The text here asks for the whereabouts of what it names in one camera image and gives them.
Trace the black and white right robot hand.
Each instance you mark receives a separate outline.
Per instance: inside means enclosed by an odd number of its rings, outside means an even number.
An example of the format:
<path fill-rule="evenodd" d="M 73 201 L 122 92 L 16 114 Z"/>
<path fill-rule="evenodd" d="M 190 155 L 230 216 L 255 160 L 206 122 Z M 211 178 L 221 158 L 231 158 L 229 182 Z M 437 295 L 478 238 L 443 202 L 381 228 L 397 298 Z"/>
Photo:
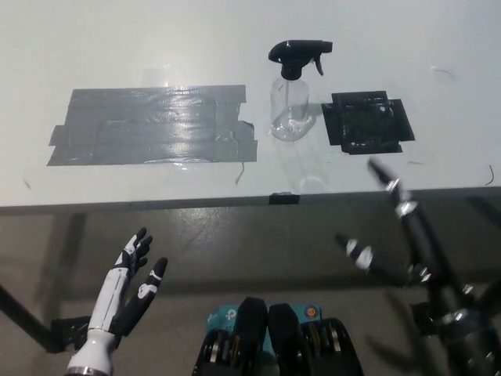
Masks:
<path fill-rule="evenodd" d="M 476 298 L 464 290 L 449 260 L 445 257 L 436 233 L 431 228 L 418 201 L 400 178 L 376 158 L 368 168 L 390 197 L 395 215 L 402 225 L 410 249 L 407 266 L 384 255 L 353 237 L 337 233 L 336 243 L 360 270 L 371 273 L 397 287 L 423 285 L 427 291 L 429 315 L 438 325 L 453 322 L 482 322 L 487 317 Z"/>

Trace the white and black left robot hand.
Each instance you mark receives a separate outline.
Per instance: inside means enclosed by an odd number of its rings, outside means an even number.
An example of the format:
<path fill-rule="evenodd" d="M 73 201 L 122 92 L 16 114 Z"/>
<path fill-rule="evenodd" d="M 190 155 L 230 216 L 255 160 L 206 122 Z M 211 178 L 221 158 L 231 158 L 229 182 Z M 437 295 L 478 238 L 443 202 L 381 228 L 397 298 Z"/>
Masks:
<path fill-rule="evenodd" d="M 127 291 L 134 276 L 147 264 L 153 237 L 143 227 L 120 251 L 96 299 L 83 346 L 71 357 L 66 375 L 112 375 L 113 353 L 155 299 L 168 259 L 159 258 L 131 299 Z"/>

